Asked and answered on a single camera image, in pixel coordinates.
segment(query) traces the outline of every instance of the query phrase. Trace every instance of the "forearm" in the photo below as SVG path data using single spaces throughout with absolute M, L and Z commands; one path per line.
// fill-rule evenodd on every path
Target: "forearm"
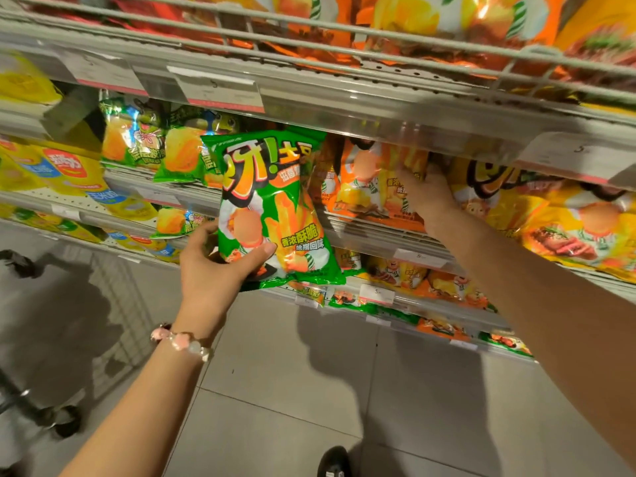
M 634 305 L 459 209 L 445 214 L 436 236 L 561 391 L 636 468 Z
M 192 398 L 201 359 L 164 340 L 60 477 L 158 477 Z

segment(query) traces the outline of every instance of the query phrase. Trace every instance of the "pink bead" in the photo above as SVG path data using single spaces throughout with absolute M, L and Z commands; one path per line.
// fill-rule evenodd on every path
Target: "pink bead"
M 160 340 L 164 340 L 170 336 L 170 330 L 165 328 L 156 328 L 151 333 L 151 338 L 155 340 L 155 342 L 159 342 Z
M 172 338 L 172 346 L 176 350 L 185 350 L 190 344 L 190 335 L 187 333 L 178 333 Z

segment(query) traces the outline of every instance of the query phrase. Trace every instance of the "beaded bracelet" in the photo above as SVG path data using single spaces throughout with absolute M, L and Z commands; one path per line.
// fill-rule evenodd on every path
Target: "beaded bracelet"
M 172 348 L 175 350 L 187 350 L 190 353 L 199 355 L 204 362 L 208 361 L 210 353 L 214 355 L 211 348 L 204 348 L 189 333 L 173 333 L 169 328 L 170 325 L 166 323 L 159 325 L 159 328 L 154 329 L 150 334 L 150 341 L 159 343 L 161 340 L 170 340 Z

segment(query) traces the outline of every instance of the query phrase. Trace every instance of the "tile floor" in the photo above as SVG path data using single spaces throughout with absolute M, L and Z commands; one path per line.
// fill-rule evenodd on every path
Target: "tile floor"
M 0 467 L 55 477 L 114 407 L 179 306 L 179 273 L 1 228 L 0 366 L 41 405 L 76 402 L 60 441 L 0 415 Z M 541 368 L 242 294 L 199 381 L 165 477 L 313 476 L 350 449 L 362 477 L 634 477 Z

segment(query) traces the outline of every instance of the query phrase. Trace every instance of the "fingernail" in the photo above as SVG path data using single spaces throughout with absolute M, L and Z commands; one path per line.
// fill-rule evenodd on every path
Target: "fingernail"
M 266 254 L 268 254 L 269 256 L 273 255 L 276 252 L 277 247 L 278 246 L 276 245 L 276 243 L 273 242 L 263 244 L 263 248 L 265 249 Z

